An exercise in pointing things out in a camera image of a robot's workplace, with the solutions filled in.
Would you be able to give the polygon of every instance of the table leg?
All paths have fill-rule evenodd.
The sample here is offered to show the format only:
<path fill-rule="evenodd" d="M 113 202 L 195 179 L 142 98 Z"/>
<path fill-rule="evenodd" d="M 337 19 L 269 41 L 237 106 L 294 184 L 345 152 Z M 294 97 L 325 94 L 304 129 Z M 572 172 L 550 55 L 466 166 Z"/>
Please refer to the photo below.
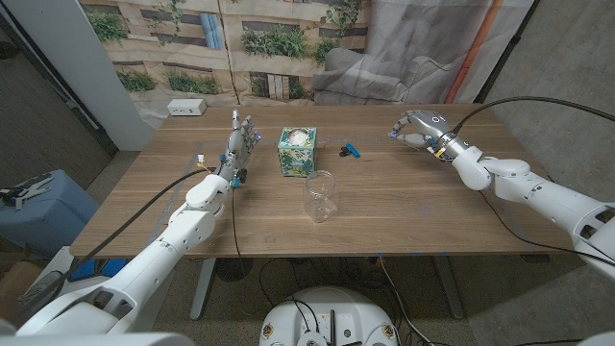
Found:
<path fill-rule="evenodd" d="M 446 298 L 449 301 L 451 316 L 454 319 L 462 319 L 464 317 L 463 306 L 461 305 L 459 291 L 457 290 L 449 258 L 446 256 L 435 256 L 433 261 L 435 263 L 435 269 L 438 272 L 438 277 L 440 278 L 440 283 L 442 283 L 442 287 L 444 288 L 444 294 L 446 294 Z"/>
<path fill-rule="evenodd" d="M 199 275 L 199 283 L 196 285 L 194 291 L 194 299 L 192 300 L 192 309 L 190 309 L 190 318 L 192 320 L 198 320 L 203 315 L 205 309 L 205 302 L 209 291 L 209 283 L 211 282 L 211 276 L 213 275 L 213 266 L 215 265 L 215 259 L 204 259 L 203 266 L 201 266 L 201 274 Z"/>

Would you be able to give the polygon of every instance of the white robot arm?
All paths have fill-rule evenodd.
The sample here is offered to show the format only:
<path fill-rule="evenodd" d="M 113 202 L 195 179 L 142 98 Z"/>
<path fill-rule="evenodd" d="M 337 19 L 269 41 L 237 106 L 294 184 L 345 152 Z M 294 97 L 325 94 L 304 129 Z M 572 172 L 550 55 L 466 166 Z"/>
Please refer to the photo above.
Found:
<path fill-rule="evenodd" d="M 258 143 L 250 116 L 240 124 L 233 112 L 233 132 L 226 155 L 213 174 L 193 187 L 186 202 L 169 219 L 164 232 L 111 279 L 67 293 L 28 320 L 17 336 L 34 334 L 122 334 L 143 305 L 192 247 L 213 232 L 229 191 L 245 177 L 244 166 Z"/>
<path fill-rule="evenodd" d="M 419 134 L 398 135 L 408 124 Z M 543 179 L 525 161 L 482 159 L 482 151 L 453 134 L 435 111 L 406 111 L 390 135 L 413 147 L 427 146 L 437 158 L 449 161 L 473 190 L 485 189 L 494 180 L 498 197 L 526 204 L 551 220 L 570 235 L 575 250 L 615 263 L 615 204 Z M 615 266 L 586 256 L 582 259 L 615 281 Z"/>

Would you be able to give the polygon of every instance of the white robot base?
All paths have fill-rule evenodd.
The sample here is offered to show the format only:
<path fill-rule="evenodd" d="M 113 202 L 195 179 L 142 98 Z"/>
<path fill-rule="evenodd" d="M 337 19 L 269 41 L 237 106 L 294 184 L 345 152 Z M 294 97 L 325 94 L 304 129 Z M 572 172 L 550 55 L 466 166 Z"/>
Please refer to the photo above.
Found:
<path fill-rule="evenodd" d="M 336 286 L 311 287 L 288 297 L 267 314 L 259 338 L 260 346 L 397 344 L 391 319 L 381 307 L 359 293 Z"/>

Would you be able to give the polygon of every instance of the table surface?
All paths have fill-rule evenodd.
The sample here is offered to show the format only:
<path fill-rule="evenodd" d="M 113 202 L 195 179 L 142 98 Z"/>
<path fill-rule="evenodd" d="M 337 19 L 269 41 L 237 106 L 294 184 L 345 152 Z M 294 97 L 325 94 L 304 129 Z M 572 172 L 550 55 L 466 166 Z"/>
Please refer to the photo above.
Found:
<path fill-rule="evenodd" d="M 550 250 L 513 237 L 478 192 L 467 188 L 455 169 L 425 150 L 387 138 L 406 110 L 442 113 L 455 124 L 478 105 L 311 106 L 240 108 L 253 116 L 262 134 L 248 165 L 246 184 L 234 192 L 239 249 L 246 257 L 414 256 L 537 254 Z M 232 109 L 207 109 L 203 116 L 169 117 L 70 247 L 86 255 L 160 190 L 197 169 L 196 154 L 215 166 L 231 131 Z M 333 173 L 339 189 L 339 213 L 316 224 L 303 210 L 305 179 L 283 177 L 277 142 L 282 127 L 317 127 L 318 169 Z M 404 133 L 411 133 L 406 127 Z M 460 132 L 486 156 L 528 161 L 545 171 L 490 112 L 475 116 Z M 339 157 L 352 141 L 360 158 Z M 166 192 L 98 257 L 133 257 L 158 235 L 187 191 L 204 179 L 193 176 Z M 571 248 L 566 233 L 522 205 L 488 199 L 509 225 L 533 241 Z M 195 258 L 236 257 L 229 195 L 224 215 L 209 239 L 195 246 Z M 507 218 L 514 215 L 514 220 Z"/>

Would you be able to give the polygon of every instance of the electrical outlet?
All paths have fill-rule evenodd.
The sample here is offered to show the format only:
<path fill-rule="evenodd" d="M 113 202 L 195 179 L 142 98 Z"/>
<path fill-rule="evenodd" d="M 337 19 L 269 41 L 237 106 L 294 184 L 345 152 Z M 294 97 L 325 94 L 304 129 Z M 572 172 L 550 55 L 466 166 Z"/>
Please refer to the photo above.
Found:
<path fill-rule="evenodd" d="M 171 115 L 201 115 L 207 105 L 203 99 L 174 99 L 167 108 Z"/>

